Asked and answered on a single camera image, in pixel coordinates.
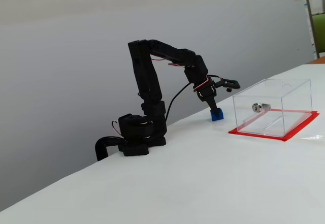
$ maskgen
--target black robotic arm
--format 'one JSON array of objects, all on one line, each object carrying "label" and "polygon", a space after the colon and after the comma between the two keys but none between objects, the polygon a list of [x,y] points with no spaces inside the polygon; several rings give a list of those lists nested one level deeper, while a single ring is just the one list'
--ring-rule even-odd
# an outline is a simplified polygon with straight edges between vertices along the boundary
[{"label": "black robotic arm", "polygon": [[166,108],[161,100],[161,89],[151,55],[183,66],[185,75],[189,83],[193,84],[199,99],[207,102],[216,116],[219,115],[214,100],[217,95],[216,88],[223,86],[227,91],[240,88],[235,80],[221,79],[215,83],[208,76],[208,69],[202,57],[191,50],[176,49],[157,40],[134,41],[129,43],[128,47],[139,89],[138,95],[144,101],[141,108],[145,116],[127,114],[120,117],[118,122],[123,139],[104,137],[98,140],[95,147],[98,161],[108,156],[107,146],[118,145],[125,156],[133,156],[146,155],[149,153],[148,147],[166,144]]}]

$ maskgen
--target gray wall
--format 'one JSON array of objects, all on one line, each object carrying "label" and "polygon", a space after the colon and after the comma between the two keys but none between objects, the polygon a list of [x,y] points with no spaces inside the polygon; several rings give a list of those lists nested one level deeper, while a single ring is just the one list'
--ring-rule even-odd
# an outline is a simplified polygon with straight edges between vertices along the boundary
[{"label": "gray wall", "polygon": [[[110,122],[142,114],[130,41],[191,49],[243,88],[313,59],[295,0],[0,3],[0,210],[93,164],[97,139],[115,135]],[[165,61],[155,67],[168,105],[187,80]],[[169,123],[205,107],[188,88]]]}]

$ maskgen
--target white tabletop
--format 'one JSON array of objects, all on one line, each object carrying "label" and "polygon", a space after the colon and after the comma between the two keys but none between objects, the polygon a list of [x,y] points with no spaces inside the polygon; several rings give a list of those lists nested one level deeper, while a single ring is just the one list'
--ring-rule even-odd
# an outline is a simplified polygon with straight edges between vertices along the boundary
[{"label": "white tabletop", "polygon": [[166,146],[109,156],[0,212],[0,223],[325,223],[325,65],[275,77],[311,78],[320,113],[289,141],[228,134],[228,98],[224,120],[208,109],[183,119]]}]

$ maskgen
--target red mat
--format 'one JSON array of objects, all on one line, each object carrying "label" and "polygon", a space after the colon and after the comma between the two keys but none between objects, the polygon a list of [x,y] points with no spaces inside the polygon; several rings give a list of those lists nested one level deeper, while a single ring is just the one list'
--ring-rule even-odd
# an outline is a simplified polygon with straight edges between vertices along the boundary
[{"label": "red mat", "polygon": [[229,133],[230,134],[236,134],[236,135],[244,135],[244,136],[251,136],[251,137],[258,137],[258,138],[277,139],[277,140],[287,141],[288,139],[291,139],[294,135],[296,135],[301,129],[303,129],[305,126],[307,126],[309,123],[311,123],[318,116],[319,116],[319,113],[317,111],[312,111],[311,115],[306,120],[304,120],[302,123],[300,123],[294,129],[292,129],[287,135],[285,135],[282,138],[281,137],[267,136],[267,135],[241,133],[241,132],[237,131],[237,128],[229,131]]}]

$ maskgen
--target transparent plastic box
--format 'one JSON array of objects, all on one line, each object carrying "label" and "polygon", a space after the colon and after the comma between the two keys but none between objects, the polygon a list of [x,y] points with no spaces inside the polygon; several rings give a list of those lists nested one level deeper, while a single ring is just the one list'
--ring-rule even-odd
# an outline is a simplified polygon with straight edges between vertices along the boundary
[{"label": "transparent plastic box", "polygon": [[265,79],[233,100],[241,133],[284,137],[312,114],[310,79]]}]

